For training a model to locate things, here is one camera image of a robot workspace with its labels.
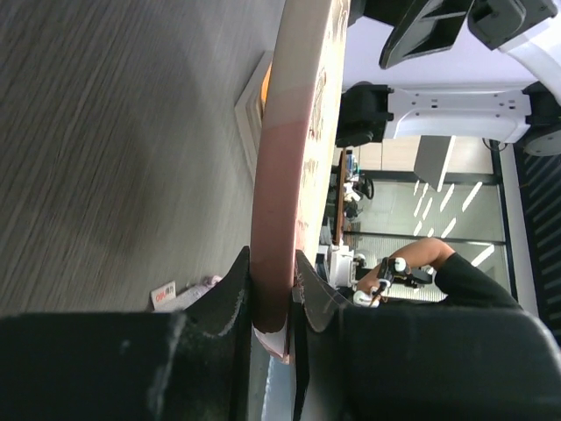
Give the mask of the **person forearm in background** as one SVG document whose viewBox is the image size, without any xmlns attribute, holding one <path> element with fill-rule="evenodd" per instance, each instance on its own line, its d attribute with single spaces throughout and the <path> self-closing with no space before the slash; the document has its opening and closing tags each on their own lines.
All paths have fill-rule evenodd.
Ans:
<svg viewBox="0 0 561 421">
<path fill-rule="evenodd" d="M 403 258 L 411 268 L 431 266 L 438 270 L 454 253 L 455 250 L 441 239 L 424 238 L 398 249 L 389 258 Z M 377 289 L 380 286 L 378 274 L 381 267 L 382 263 L 363 276 L 357 284 L 357 290 L 369 294 L 372 288 Z"/>
</svg>

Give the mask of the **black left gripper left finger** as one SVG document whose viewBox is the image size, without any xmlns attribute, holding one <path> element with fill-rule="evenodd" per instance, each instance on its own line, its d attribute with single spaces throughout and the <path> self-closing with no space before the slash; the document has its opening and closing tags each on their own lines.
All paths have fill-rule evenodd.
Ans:
<svg viewBox="0 0 561 421">
<path fill-rule="evenodd" d="M 4 420 L 243 420 L 249 251 L 185 310 L 1 321 Z"/>
</svg>

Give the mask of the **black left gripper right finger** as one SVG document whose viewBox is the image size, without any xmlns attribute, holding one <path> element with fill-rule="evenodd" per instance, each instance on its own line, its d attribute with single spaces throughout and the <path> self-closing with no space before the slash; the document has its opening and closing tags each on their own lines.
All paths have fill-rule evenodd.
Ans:
<svg viewBox="0 0 561 421">
<path fill-rule="evenodd" d="M 557 420 L 560 350 L 520 310 L 358 307 L 295 256 L 295 420 Z"/>
</svg>

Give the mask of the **pink and cream plate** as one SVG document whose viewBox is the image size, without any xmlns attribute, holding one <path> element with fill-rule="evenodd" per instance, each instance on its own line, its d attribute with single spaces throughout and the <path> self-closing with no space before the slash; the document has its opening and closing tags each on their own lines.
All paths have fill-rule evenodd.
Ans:
<svg viewBox="0 0 561 421">
<path fill-rule="evenodd" d="M 290 359 L 295 256 L 314 260 L 343 88 L 348 1 L 287 1 L 273 50 L 254 179 L 252 323 L 262 346 Z"/>
</svg>

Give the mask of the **orange paperback book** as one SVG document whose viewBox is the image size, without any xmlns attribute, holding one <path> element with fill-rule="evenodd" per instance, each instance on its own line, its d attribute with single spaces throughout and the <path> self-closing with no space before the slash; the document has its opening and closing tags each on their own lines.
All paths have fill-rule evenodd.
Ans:
<svg viewBox="0 0 561 421">
<path fill-rule="evenodd" d="M 265 51 L 261 55 L 234 106 L 238 132 L 245 152 L 245 162 L 252 182 L 255 181 L 262 118 L 272 61 L 272 51 Z"/>
</svg>

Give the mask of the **clear zip pouch purple trim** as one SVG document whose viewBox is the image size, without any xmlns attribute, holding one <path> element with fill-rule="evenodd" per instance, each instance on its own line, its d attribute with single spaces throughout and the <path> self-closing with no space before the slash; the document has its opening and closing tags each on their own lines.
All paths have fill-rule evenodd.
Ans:
<svg viewBox="0 0 561 421">
<path fill-rule="evenodd" d="M 150 298 L 153 311 L 174 312 L 186 310 L 212 290 L 222 279 L 223 277 L 219 275 L 207 276 L 197 284 L 188 285 L 182 291 L 177 289 L 175 281 L 168 282 L 151 292 Z"/>
</svg>

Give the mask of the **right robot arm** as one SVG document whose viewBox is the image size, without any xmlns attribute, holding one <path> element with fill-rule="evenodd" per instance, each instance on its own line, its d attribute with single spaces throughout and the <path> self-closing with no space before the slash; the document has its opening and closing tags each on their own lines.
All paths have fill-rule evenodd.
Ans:
<svg viewBox="0 0 561 421">
<path fill-rule="evenodd" d="M 523 89 L 404 89 L 359 82 L 341 96 L 336 145 L 403 136 L 467 136 L 516 144 L 534 156 L 560 153 L 560 7 L 553 1 L 353 1 L 350 21 L 392 26 L 384 70 L 452 48 L 460 29 L 535 78 Z"/>
</svg>

